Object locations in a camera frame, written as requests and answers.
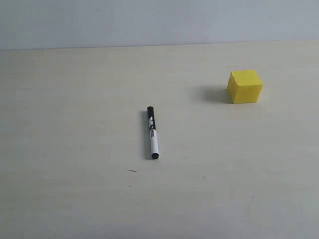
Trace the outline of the yellow foam cube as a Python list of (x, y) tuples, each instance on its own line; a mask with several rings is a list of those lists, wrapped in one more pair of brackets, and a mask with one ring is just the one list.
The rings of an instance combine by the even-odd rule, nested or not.
[(233, 104), (256, 103), (263, 88), (263, 81), (255, 70), (230, 72), (227, 92)]

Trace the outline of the black and white marker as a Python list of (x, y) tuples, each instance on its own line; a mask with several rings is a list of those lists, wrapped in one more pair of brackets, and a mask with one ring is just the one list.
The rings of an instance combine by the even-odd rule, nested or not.
[(148, 124), (149, 124), (150, 142), (151, 142), (151, 157), (152, 159), (158, 159), (159, 144), (158, 144), (158, 137), (157, 137), (154, 108), (152, 106), (147, 107), (147, 112), (148, 112)]

